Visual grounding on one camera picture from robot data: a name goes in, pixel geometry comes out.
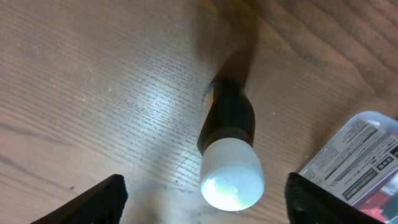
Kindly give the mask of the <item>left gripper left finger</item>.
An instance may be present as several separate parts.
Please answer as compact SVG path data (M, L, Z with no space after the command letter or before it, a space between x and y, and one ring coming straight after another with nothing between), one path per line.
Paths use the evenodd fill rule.
M124 176L113 174L32 224L119 224L127 198Z

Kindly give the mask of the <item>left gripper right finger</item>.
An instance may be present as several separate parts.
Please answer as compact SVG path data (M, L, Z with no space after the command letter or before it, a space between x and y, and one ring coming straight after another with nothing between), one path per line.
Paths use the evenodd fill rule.
M284 197L290 224L382 224L296 172L288 174Z

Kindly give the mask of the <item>dark bottle white cap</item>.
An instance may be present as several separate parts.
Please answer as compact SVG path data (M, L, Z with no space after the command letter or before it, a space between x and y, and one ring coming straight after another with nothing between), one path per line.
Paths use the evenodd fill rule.
M209 86L203 104L197 141L202 196L220 210L245 210L259 201L266 188L253 148L254 109L244 88L227 78Z

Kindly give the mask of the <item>red Panadol sachet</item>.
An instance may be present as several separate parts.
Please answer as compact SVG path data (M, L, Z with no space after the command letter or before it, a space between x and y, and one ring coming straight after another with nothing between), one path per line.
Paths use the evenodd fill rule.
M356 208L380 222L388 223L397 216L397 191L382 187L364 197Z

